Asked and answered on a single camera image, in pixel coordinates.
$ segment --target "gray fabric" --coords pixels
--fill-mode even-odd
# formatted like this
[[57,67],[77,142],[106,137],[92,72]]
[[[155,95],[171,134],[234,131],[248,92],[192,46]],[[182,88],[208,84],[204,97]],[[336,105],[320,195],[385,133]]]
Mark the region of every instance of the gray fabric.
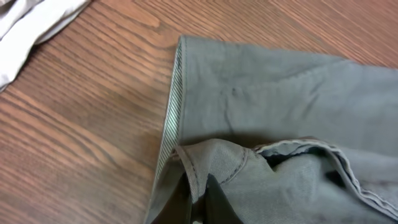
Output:
[[[174,147],[165,142],[192,144],[176,147],[175,156],[193,202],[213,174],[245,223],[393,222],[396,96],[398,70],[182,36],[155,183]],[[281,141],[301,136],[339,146]],[[230,142],[205,141],[212,138]],[[273,156],[285,160],[271,167]],[[330,178],[334,173],[342,183]],[[151,199],[148,217],[156,216],[153,206]]]

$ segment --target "wooden table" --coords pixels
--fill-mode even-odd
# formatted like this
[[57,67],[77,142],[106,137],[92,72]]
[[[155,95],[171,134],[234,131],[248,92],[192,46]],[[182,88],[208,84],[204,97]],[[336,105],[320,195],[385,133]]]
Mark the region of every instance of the wooden table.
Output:
[[180,34],[398,68],[397,11],[395,0],[94,1],[0,94],[0,223],[142,223]]

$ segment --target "wooden surface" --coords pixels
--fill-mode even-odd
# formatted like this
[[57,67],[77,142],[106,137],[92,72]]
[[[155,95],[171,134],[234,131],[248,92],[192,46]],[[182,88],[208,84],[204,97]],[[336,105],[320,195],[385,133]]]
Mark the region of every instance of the wooden surface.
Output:
[[398,68],[397,11],[395,0],[95,1],[0,94],[0,223],[142,223],[181,33]]

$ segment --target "white cloth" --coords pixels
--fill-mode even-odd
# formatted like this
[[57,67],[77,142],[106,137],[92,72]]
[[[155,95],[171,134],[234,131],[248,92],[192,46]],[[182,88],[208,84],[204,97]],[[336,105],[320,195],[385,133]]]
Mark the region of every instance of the white cloth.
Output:
[[0,7],[7,8],[0,11],[0,91],[14,81],[34,44],[51,38],[89,3],[90,0],[16,0]]

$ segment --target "folded garment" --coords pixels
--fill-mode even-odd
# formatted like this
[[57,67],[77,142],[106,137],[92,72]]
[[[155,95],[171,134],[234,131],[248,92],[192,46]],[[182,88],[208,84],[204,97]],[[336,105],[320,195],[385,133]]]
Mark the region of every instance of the folded garment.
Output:
[[33,45],[69,24],[90,0],[16,0],[0,5],[0,91],[14,81]]
[[182,175],[192,208],[214,176],[243,223],[395,223],[396,86],[391,68],[182,36],[146,223]]

